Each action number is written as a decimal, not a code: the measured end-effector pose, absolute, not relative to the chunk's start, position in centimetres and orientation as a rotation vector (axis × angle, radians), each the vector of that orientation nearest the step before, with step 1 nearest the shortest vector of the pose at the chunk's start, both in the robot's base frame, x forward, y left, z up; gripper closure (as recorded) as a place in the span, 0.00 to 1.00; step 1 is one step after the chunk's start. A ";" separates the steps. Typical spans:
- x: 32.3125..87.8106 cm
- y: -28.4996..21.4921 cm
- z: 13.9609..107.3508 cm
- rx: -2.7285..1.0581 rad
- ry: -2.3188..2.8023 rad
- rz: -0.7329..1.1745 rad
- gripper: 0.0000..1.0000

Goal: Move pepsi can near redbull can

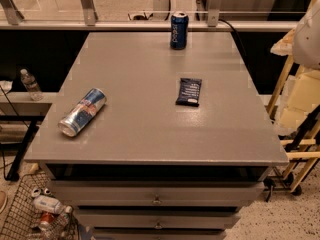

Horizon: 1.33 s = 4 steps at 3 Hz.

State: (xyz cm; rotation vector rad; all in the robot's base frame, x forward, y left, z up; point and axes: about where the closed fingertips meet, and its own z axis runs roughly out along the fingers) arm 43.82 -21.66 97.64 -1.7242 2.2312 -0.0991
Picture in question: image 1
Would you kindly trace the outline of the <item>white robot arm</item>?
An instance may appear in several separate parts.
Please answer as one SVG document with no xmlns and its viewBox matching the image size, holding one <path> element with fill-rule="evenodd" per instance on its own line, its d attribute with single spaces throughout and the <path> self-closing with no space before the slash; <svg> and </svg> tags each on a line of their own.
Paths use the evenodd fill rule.
<svg viewBox="0 0 320 240">
<path fill-rule="evenodd" d="M 292 44 L 294 62 L 320 69 L 320 0 L 298 22 Z"/>
</svg>

